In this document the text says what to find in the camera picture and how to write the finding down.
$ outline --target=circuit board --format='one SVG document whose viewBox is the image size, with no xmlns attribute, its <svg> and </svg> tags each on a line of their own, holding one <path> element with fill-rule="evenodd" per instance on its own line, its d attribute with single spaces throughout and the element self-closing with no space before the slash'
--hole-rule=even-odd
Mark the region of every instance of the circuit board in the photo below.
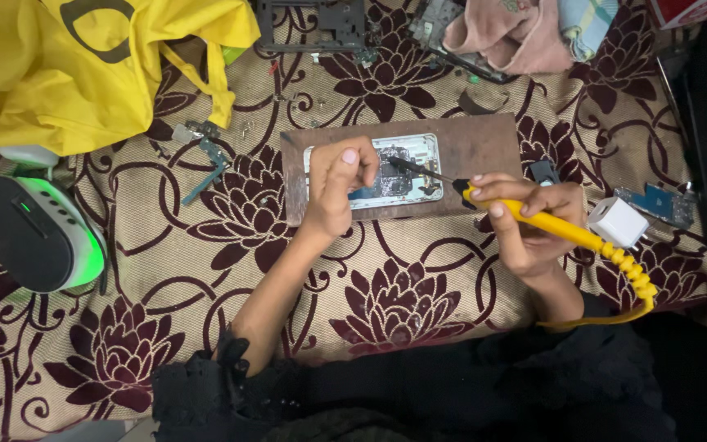
<svg viewBox="0 0 707 442">
<path fill-rule="evenodd" d="M 352 209 L 385 207 L 438 201 L 443 197 L 441 182 L 393 166 L 387 160 L 397 156 L 441 173 L 438 161 L 437 138 L 433 134 L 407 135 L 372 140 L 380 157 L 380 167 L 372 187 L 362 187 L 348 195 Z M 309 194 L 309 155 L 313 147 L 305 150 L 305 175 Z"/>
</svg>

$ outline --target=black clothing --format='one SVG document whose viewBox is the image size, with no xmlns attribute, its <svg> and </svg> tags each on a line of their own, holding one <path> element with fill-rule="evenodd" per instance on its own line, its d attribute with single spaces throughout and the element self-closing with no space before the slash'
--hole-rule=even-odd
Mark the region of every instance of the black clothing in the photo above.
<svg viewBox="0 0 707 442">
<path fill-rule="evenodd" d="M 584 295 L 587 316 L 606 315 Z M 675 440 L 651 353 L 629 325 L 519 329 L 247 378 L 244 339 L 152 377 L 167 440 Z"/>
</svg>

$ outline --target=yellow bag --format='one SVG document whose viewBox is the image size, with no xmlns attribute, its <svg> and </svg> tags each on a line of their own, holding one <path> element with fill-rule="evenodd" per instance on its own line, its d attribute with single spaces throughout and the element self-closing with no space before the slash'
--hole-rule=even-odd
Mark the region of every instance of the yellow bag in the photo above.
<svg viewBox="0 0 707 442">
<path fill-rule="evenodd" d="M 163 40 L 208 42 L 209 83 Z M 90 152 L 152 123 L 160 53 L 212 97 L 209 120 L 227 127 L 220 45 L 260 36 L 245 0 L 0 0 L 0 146 Z"/>
</svg>

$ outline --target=green component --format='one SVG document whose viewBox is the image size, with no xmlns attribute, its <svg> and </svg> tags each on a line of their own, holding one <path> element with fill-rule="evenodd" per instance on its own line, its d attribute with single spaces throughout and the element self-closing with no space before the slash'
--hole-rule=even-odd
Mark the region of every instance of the green component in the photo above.
<svg viewBox="0 0 707 442">
<path fill-rule="evenodd" d="M 35 183 L 40 186 L 41 189 L 43 189 L 45 192 L 48 192 L 52 198 L 56 201 L 63 201 L 64 199 L 67 199 L 67 196 L 64 195 L 62 192 L 60 192 L 56 187 L 45 181 L 44 179 L 39 179 L 39 178 L 18 178 L 18 179 L 26 179 L 29 180 L 32 183 Z M 86 284 L 89 281 L 92 281 L 95 277 L 99 276 L 100 273 L 103 271 L 104 265 L 105 265 L 105 259 L 103 257 L 103 251 L 102 248 L 100 248 L 100 244 L 97 243 L 97 239 L 95 238 L 94 234 L 92 233 L 91 229 L 87 229 L 86 226 L 82 223 L 84 231 L 86 232 L 86 236 L 89 237 L 89 243 L 91 244 L 92 247 L 92 253 L 88 257 L 86 261 L 86 267 L 81 269 L 81 273 L 75 277 L 74 281 L 70 281 L 70 287 L 75 287 L 75 286 L 82 286 L 83 284 Z"/>
<path fill-rule="evenodd" d="M 244 51 L 248 50 L 246 47 L 231 47 L 231 46 L 223 46 L 222 47 L 222 60 L 225 62 L 226 66 L 231 65 L 241 54 L 244 53 Z"/>
</svg>

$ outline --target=white power adapter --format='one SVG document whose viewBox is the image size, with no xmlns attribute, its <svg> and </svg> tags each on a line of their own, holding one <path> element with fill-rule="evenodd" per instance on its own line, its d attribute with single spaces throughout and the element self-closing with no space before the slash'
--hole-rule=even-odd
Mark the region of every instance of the white power adapter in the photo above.
<svg viewBox="0 0 707 442">
<path fill-rule="evenodd" d="M 617 196 L 605 198 L 588 216 L 588 226 L 614 246 L 631 248 L 648 228 L 648 220 Z"/>
</svg>

